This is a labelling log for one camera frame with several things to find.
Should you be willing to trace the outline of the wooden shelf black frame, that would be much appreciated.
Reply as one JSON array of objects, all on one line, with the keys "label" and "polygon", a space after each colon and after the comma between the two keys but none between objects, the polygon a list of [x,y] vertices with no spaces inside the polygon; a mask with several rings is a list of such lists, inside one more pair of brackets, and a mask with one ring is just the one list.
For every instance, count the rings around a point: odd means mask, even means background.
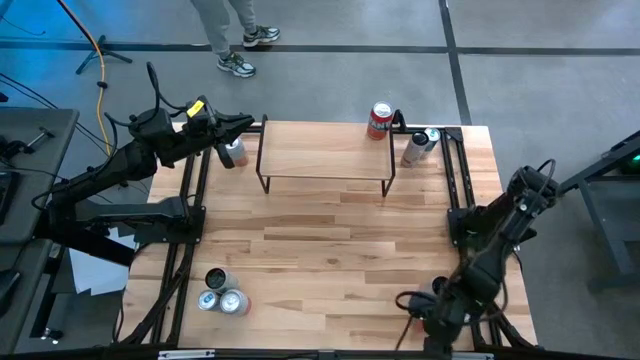
[{"label": "wooden shelf black frame", "polygon": [[367,180],[387,196],[396,177],[394,130],[372,139],[364,123],[262,118],[255,171],[263,191],[274,178]]}]

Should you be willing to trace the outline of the black tripod stand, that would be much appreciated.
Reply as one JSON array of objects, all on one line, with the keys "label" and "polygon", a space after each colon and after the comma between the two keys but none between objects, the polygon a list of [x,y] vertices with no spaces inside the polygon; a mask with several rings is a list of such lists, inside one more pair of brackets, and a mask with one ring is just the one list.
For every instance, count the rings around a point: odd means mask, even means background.
[{"label": "black tripod stand", "polygon": [[69,19],[74,23],[76,28],[82,33],[82,35],[86,38],[86,40],[91,44],[91,50],[89,55],[85,58],[85,60],[80,64],[80,66],[76,69],[75,73],[80,75],[85,68],[89,65],[90,61],[94,58],[97,58],[100,62],[101,67],[101,77],[104,78],[106,76],[105,70],[105,58],[113,57],[117,60],[123,61],[127,64],[132,64],[133,60],[123,55],[119,55],[107,48],[107,40],[104,35],[101,35],[98,39],[95,39],[87,27],[81,22],[81,20],[77,17],[77,15],[73,12],[73,10],[68,6],[68,4],[64,0],[56,0],[58,5],[62,8],[65,14],[69,17]]}]

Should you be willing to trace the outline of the black diagonal support beam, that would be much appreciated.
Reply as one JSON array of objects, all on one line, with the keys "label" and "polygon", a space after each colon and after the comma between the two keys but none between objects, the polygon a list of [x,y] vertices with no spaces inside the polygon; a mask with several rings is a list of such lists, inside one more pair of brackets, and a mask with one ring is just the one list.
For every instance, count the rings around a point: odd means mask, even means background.
[{"label": "black diagonal support beam", "polygon": [[41,213],[34,236],[122,266],[130,266],[134,259],[132,248],[92,232],[80,222],[57,219],[48,211]]}]

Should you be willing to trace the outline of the red Fanta can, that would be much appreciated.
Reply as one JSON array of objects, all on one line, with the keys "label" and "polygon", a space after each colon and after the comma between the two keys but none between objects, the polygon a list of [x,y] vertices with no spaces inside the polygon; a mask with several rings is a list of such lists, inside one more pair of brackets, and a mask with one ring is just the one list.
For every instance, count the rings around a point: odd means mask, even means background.
[{"label": "red Fanta can", "polygon": [[384,101],[376,102],[370,111],[367,135],[373,140],[383,139],[392,123],[394,110]]}]

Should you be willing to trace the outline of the black aluminium rail frame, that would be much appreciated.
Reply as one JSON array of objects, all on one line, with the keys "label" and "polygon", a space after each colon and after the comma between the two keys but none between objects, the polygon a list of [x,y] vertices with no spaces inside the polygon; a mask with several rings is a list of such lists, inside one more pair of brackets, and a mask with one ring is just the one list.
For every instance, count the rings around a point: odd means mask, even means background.
[{"label": "black aluminium rail frame", "polygon": [[[446,135],[418,166],[397,169],[387,196],[376,181],[298,178],[274,179],[266,194],[253,166],[212,162],[186,297],[169,302],[161,338],[205,348],[420,349],[421,327],[394,299],[457,265],[449,184],[479,204],[502,191],[488,130]],[[198,308],[213,268],[239,280],[246,315]]]}]

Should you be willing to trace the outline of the white orange beverage can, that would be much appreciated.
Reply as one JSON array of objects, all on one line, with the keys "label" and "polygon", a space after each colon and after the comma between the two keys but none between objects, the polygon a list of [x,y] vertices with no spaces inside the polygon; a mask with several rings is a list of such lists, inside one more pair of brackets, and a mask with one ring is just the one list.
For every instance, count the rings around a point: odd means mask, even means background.
[{"label": "white orange beverage can", "polygon": [[247,151],[240,137],[232,143],[226,144],[225,148],[235,167],[244,167],[249,163]]},{"label": "white orange beverage can", "polygon": [[229,289],[220,297],[220,310],[228,315],[244,316],[251,309],[251,300],[238,289]]}]

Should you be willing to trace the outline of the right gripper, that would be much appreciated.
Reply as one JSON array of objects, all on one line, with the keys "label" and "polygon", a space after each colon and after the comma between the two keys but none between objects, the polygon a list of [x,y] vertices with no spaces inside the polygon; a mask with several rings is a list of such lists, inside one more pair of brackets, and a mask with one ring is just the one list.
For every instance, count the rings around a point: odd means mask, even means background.
[{"label": "right gripper", "polygon": [[[427,294],[428,302],[424,317],[424,352],[429,356],[443,356],[452,353],[450,335],[459,335],[465,326],[480,323],[480,305],[475,291],[453,287],[442,294]],[[439,343],[431,335],[440,335]]]}]

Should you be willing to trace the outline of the white paper sheets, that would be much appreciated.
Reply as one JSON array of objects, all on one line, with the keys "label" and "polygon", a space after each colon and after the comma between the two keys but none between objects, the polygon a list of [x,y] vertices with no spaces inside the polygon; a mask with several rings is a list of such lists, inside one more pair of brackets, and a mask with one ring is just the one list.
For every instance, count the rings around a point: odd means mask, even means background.
[{"label": "white paper sheets", "polygon": [[127,266],[112,263],[80,251],[69,251],[73,281],[77,294],[88,291],[91,296],[121,291],[129,278]]}]

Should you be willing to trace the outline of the grey side table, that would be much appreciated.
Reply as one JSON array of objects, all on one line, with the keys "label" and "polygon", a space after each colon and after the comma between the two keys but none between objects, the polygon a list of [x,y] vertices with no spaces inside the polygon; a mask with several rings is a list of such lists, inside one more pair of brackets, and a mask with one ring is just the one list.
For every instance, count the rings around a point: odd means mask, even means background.
[{"label": "grey side table", "polygon": [[25,172],[0,225],[0,271],[14,267],[20,273],[6,313],[0,316],[2,355],[16,347],[51,248],[49,240],[33,238],[45,202],[37,196],[51,188],[78,118],[79,112],[72,109],[0,107],[0,135],[34,148],[32,154],[20,153],[11,160]]}]

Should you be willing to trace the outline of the white Celsius can palm print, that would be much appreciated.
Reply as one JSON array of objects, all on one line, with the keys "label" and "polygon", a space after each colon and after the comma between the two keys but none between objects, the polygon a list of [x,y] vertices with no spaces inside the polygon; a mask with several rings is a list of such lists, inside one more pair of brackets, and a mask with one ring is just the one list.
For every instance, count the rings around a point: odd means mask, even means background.
[{"label": "white Celsius can palm print", "polygon": [[213,268],[205,275],[205,284],[213,291],[224,293],[239,287],[239,280],[225,268]]}]

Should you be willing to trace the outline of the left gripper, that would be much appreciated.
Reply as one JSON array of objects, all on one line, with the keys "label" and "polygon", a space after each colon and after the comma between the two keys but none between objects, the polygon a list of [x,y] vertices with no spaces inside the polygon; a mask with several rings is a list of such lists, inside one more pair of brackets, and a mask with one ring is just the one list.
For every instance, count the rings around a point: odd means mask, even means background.
[{"label": "left gripper", "polygon": [[218,122],[214,125],[213,115],[209,106],[204,102],[204,107],[196,116],[190,118],[187,113],[187,122],[183,126],[183,134],[186,146],[189,150],[204,150],[215,147],[218,157],[226,169],[235,167],[227,145],[232,144],[245,130],[255,122],[252,115],[239,113],[236,115],[215,113]]}]

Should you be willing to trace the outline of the dark grey metal stand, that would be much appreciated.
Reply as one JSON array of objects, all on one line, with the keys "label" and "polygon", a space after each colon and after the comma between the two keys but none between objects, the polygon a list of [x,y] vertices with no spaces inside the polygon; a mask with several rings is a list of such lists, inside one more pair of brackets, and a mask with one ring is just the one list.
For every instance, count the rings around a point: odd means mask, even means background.
[{"label": "dark grey metal stand", "polygon": [[593,292],[640,285],[640,261],[629,245],[640,245],[640,130],[606,151],[599,160],[563,181],[559,194],[578,190],[592,223],[616,266],[610,277],[587,283]]}]

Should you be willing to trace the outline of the silver table bracket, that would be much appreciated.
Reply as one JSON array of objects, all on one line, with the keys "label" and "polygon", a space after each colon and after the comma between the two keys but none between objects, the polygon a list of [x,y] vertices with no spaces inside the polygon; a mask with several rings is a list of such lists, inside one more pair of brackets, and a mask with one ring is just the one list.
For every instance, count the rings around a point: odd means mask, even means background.
[{"label": "silver table bracket", "polygon": [[453,352],[436,357],[435,360],[495,360],[491,353]]},{"label": "silver table bracket", "polygon": [[213,349],[167,350],[158,353],[157,360],[199,360],[214,359],[216,351]]}]

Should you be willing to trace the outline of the person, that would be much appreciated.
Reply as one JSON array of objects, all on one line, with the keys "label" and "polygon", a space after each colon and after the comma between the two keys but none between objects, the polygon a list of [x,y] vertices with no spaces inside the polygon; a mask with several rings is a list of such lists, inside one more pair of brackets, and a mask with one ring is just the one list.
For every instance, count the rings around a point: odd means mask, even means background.
[{"label": "person", "polygon": [[210,46],[217,56],[218,69],[240,78],[250,78],[256,68],[240,54],[232,51],[226,32],[230,26],[230,15],[225,6],[228,2],[236,12],[243,28],[242,45],[253,48],[277,41],[281,30],[274,26],[256,23],[254,0],[190,0],[198,12]]}]

